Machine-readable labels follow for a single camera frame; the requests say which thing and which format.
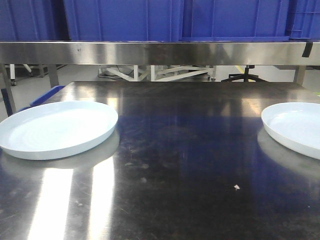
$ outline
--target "debris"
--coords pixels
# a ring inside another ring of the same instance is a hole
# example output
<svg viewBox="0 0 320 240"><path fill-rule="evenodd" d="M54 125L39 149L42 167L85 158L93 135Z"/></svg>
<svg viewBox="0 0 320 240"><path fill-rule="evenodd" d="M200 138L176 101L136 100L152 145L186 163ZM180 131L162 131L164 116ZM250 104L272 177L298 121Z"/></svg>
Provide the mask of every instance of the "debris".
<svg viewBox="0 0 320 240"><path fill-rule="evenodd" d="M140 178L140 182L145 184L147 182L147 179L145 177Z"/></svg>
<svg viewBox="0 0 320 240"><path fill-rule="evenodd" d="M142 168L142 169L148 169L148 168L149 168L149 165L148 165L148 164L142 164L141 168Z"/></svg>

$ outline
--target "plate rim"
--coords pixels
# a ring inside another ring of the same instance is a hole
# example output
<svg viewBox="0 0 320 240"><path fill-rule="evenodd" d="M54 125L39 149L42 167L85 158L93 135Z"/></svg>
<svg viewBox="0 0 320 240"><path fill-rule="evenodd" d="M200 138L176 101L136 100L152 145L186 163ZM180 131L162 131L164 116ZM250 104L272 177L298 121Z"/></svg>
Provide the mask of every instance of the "plate rim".
<svg viewBox="0 0 320 240"><path fill-rule="evenodd" d="M291 142L291 143L294 143L294 144L297 144L297 145L300 145L300 146L303 146L303 147L307 147L308 149L312 149L314 151L318 151L320 152L320 148L316 148L314 146L310 146L308 144L304 144L304 143L301 143L299 141L296 141L296 140L292 140L290 139L289 137L277 132L274 128L272 128L269 124L267 124L267 122L265 121L265 118L264 118L264 115L266 114L266 111L271 109L271 108L275 108L276 106L279 106L279 105L315 105L315 106L318 106L320 108L320 103L315 103L315 102L280 102L280 103L276 103L276 104L272 104L268 107L266 107L265 109L263 109L263 111L261 112L261 120L263 122L263 126L266 130L266 132L274 139L276 140L278 143L280 143L281 145L295 151L295 152L298 152L300 154L303 154L305 156L308 156L308 157L311 157L311 158L315 158L315 159L319 159L320 160L320 156L318 157L315 157L313 156L312 154L306 154L305 152L302 152L302 151L299 151L297 150L295 147L292 147L288 144L285 144L285 143L282 143L282 141L279 141L279 139L275 139L275 137L273 136L273 134L276 134L276 135L279 135L281 136L282 138L284 138L285 140L287 140L288 142Z"/></svg>

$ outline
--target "table leg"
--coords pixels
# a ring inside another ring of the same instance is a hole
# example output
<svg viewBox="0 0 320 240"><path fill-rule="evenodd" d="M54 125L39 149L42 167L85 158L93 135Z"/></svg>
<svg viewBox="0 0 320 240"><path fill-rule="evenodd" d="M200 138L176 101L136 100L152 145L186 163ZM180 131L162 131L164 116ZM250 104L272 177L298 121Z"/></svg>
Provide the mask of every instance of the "table leg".
<svg viewBox="0 0 320 240"><path fill-rule="evenodd" d="M53 88L54 86L60 85L56 64L48 64L48 75L50 79L51 88Z"/></svg>
<svg viewBox="0 0 320 240"><path fill-rule="evenodd" d="M16 104L11 91L11 81L8 77L6 66L0 64L0 73L2 73L3 81L0 80L0 89L8 116L16 112Z"/></svg>
<svg viewBox="0 0 320 240"><path fill-rule="evenodd" d="M307 66L296 66L293 82L299 85L304 83Z"/></svg>

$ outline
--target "blue bin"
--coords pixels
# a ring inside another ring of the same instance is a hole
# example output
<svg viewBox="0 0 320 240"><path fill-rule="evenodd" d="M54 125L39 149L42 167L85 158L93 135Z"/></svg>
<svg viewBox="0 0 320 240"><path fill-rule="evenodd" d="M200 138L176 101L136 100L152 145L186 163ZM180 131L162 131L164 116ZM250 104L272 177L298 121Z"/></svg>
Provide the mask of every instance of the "blue bin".
<svg viewBox="0 0 320 240"><path fill-rule="evenodd" d="M286 28L293 40L320 40L320 0L290 0Z"/></svg>
<svg viewBox="0 0 320 240"><path fill-rule="evenodd" d="M64 0L74 41L163 41L182 37L184 0Z"/></svg>
<svg viewBox="0 0 320 240"><path fill-rule="evenodd" d="M0 0L0 41L68 39L63 0Z"/></svg>
<svg viewBox="0 0 320 240"><path fill-rule="evenodd" d="M185 0L184 41L287 41L289 0Z"/></svg>

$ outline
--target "black tape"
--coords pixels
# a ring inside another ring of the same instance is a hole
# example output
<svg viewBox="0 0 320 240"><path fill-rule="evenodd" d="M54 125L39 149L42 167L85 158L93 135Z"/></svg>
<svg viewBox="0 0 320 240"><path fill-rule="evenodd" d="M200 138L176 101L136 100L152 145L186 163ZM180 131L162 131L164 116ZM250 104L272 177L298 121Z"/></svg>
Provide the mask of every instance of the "black tape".
<svg viewBox="0 0 320 240"><path fill-rule="evenodd" d="M313 42L307 42L305 44L305 48L304 48L304 51L303 51L303 54L302 54L303 58L309 58L310 57L313 45L314 45Z"/></svg>

